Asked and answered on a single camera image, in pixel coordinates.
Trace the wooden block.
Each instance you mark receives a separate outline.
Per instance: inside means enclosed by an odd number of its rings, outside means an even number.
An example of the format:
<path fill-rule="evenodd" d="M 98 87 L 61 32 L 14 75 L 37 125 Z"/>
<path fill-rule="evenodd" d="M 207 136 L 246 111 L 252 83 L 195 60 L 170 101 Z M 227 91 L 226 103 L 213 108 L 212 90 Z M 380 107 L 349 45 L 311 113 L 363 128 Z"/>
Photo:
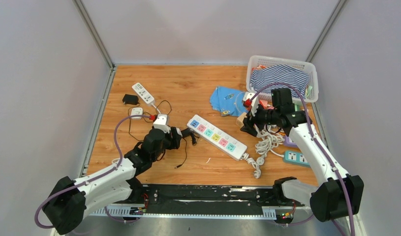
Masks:
<path fill-rule="evenodd" d="M 236 125 L 239 128 L 243 128 L 244 127 L 244 120 L 247 119 L 247 113 L 242 113 L 240 116 L 237 117 L 236 119 Z"/>

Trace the small black charger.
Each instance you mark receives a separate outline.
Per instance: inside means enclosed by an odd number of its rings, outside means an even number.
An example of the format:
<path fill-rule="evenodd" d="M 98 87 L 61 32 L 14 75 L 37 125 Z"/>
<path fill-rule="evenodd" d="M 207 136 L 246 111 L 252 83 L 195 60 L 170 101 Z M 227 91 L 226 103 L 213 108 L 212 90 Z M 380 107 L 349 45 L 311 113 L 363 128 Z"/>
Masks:
<path fill-rule="evenodd" d="M 191 142 L 192 142 L 193 146 L 195 146 L 197 144 L 197 136 L 194 134 L 194 132 L 190 128 L 186 128 L 186 129 L 182 130 L 181 134 L 182 134 L 183 139 L 186 137 L 191 137 Z"/>

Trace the red cube socket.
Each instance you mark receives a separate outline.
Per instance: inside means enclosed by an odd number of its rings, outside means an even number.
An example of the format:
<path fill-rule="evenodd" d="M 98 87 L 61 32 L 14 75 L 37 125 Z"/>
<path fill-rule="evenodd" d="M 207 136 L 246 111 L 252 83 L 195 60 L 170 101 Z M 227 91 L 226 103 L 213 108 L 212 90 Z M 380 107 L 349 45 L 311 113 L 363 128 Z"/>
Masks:
<path fill-rule="evenodd" d="M 269 108 L 269 102 L 266 100 L 259 100 L 259 104 L 264 108 L 264 109 L 268 109 Z"/>

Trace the white back power strip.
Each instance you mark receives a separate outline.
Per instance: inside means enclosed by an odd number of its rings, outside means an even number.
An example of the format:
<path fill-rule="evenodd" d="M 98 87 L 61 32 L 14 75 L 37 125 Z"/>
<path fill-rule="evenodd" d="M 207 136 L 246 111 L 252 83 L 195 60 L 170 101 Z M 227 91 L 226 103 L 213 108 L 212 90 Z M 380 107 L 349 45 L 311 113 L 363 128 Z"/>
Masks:
<path fill-rule="evenodd" d="M 260 165 L 254 158 L 247 153 L 247 146 L 238 141 L 228 133 L 219 129 L 217 126 L 203 119 L 199 115 L 194 115 L 187 123 L 187 127 L 197 133 L 201 138 L 226 153 L 236 161 L 244 160 L 254 168 L 253 176 L 258 179 L 261 177 Z"/>

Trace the white square plug adapter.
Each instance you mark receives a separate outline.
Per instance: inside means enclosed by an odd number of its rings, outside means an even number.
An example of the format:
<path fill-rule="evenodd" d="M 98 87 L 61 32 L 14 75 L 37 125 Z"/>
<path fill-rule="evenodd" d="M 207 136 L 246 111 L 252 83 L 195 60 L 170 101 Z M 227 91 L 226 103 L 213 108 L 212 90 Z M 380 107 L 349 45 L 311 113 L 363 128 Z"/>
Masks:
<path fill-rule="evenodd" d="M 134 107 L 130 110 L 131 119 L 142 119 L 143 115 L 143 108 L 141 107 Z"/>

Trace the black power adapter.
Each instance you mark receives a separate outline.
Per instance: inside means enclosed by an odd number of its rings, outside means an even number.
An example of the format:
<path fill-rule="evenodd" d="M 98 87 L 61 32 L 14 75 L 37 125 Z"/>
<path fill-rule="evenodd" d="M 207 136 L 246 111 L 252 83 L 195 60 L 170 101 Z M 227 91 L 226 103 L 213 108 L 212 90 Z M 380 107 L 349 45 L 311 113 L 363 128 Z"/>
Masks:
<path fill-rule="evenodd" d="M 139 97 L 137 95 L 125 94 L 122 98 L 122 102 L 126 105 L 138 105 Z"/>

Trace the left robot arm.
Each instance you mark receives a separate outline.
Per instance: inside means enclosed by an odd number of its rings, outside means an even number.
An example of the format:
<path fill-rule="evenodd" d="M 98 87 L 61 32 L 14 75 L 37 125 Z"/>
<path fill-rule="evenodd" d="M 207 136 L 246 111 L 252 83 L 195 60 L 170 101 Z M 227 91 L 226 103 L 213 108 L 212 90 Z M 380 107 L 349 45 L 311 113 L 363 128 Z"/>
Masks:
<path fill-rule="evenodd" d="M 171 127 L 168 133 L 152 128 L 135 147 L 120 159 L 92 175 L 72 180 L 61 178 L 49 197 L 39 207 L 60 235 L 77 228 L 96 210 L 118 201 L 137 203 L 142 198 L 142 184 L 136 178 L 160 160 L 166 150 L 178 149 L 182 138 L 190 135 L 187 128 Z"/>

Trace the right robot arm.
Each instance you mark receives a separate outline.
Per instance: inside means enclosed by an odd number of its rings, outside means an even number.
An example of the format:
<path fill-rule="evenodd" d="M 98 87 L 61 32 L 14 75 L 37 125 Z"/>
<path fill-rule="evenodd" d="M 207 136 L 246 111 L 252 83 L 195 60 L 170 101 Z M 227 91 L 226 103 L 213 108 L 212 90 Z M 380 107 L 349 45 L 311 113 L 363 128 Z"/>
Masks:
<path fill-rule="evenodd" d="M 285 205 L 294 200 L 309 206 L 320 222 L 358 214 L 364 182 L 352 176 L 329 152 L 317 134 L 306 110 L 295 110 L 291 89 L 278 88 L 271 92 L 272 109 L 265 109 L 255 93 L 248 93 L 244 106 L 248 108 L 242 131 L 257 136 L 267 125 L 276 125 L 290 137 L 309 163 L 318 185 L 300 182 L 294 177 L 275 181 L 273 200 Z"/>

